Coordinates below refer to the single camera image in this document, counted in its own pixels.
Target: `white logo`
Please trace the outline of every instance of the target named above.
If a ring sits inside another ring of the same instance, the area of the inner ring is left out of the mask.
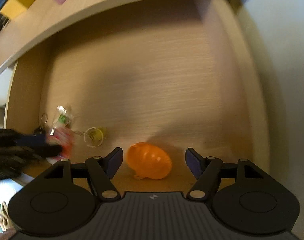
[[[149,198],[150,199],[152,199],[152,200],[155,200],[155,199],[157,199],[159,196],[158,195],[155,195],[155,194],[153,194],[152,196],[149,196]]]

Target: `orange plastic egg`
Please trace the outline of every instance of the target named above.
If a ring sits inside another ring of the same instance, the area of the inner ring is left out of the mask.
[[[136,179],[162,179],[172,169],[172,160],[168,154],[145,142],[136,143],[128,149],[126,162],[136,172]]]

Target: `orange plastic toy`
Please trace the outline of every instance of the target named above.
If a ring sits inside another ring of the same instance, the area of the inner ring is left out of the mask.
[[[168,154],[145,142],[136,143],[128,149],[126,162],[136,172],[135,179],[162,179],[172,169],[172,160]]]

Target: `ribbed gray panel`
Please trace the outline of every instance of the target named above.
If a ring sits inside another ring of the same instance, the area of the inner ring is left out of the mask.
[[[44,238],[16,234],[13,240]],[[252,237],[231,231],[211,215],[203,203],[191,202],[179,192],[132,193],[105,203],[84,227],[50,240],[297,240],[291,233]]]

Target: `metal screw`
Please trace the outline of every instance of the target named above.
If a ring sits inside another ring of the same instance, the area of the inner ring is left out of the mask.
[[[106,190],[102,192],[102,197],[104,198],[115,198],[117,196],[117,192],[114,190]]]
[[[203,198],[205,197],[205,192],[201,190],[193,190],[190,192],[192,198]]]

